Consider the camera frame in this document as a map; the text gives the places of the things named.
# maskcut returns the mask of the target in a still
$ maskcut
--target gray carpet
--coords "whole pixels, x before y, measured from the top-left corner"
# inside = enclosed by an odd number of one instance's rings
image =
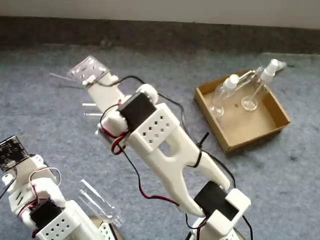
[[[113,156],[95,137],[96,118],[83,116],[82,102],[90,103],[81,86],[54,78],[64,75],[88,55],[123,77],[140,76],[156,89],[183,104],[191,134],[200,139],[209,126],[193,100],[196,86],[248,67],[265,65],[271,58],[294,67],[278,74],[272,88],[291,117],[280,134],[231,155],[224,155],[210,135],[204,149],[220,158],[234,173],[238,188],[252,206],[246,215],[256,240],[318,239],[320,229],[319,92],[320,57],[280,53],[237,53],[204,47],[143,49],[143,47],[38,45],[0,51],[0,137],[17,135],[29,153],[38,153],[62,173],[61,191],[77,199],[84,178],[114,203],[124,224],[125,239],[181,240],[188,233],[184,215],[160,200],[146,200],[137,189],[137,176],[123,156]],[[125,93],[139,85],[122,83]],[[180,112],[168,105],[179,116]],[[148,194],[166,195],[157,177],[130,149]],[[196,169],[184,172],[191,195],[206,179]],[[0,209],[1,239],[25,240],[27,229],[10,212],[4,197]],[[248,227],[237,226],[249,239]]]

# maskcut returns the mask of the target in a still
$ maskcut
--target robotic arm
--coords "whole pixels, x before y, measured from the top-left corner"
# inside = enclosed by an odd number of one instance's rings
[[[0,142],[2,182],[9,187],[11,211],[40,240],[116,240],[112,225],[98,227],[74,201],[66,201],[40,155],[28,155],[19,139],[11,136]]]
[[[210,156],[201,151],[180,126],[165,103],[158,102],[157,91],[144,84],[132,96],[118,89],[118,77],[94,57],[69,71],[68,75],[87,87],[96,106],[104,113],[96,134],[112,151],[132,147],[163,183],[180,211],[206,218],[201,240],[218,240],[227,236],[251,205],[250,199],[230,187],[228,178]],[[170,155],[159,146],[167,142]],[[183,178],[183,169],[193,166],[210,179],[193,199]]]

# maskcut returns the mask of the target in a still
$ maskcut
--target open cardboard tray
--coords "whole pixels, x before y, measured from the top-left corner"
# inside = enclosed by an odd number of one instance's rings
[[[247,70],[235,74],[241,76],[246,72]],[[223,116],[215,118],[209,110],[210,100],[216,87],[229,76],[201,84],[194,94],[195,101],[225,153],[279,132],[291,122],[269,88],[254,111],[246,111],[241,105],[242,98],[252,94],[254,89],[241,88],[227,103]]]

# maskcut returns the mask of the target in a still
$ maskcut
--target white wall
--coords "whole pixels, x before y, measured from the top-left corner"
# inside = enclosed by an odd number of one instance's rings
[[[0,16],[320,29],[320,0],[0,0]]]

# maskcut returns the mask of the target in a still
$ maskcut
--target circuit board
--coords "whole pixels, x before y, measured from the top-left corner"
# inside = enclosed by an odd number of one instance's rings
[[[29,157],[17,136],[13,135],[0,142],[0,168],[3,172],[23,162]]]

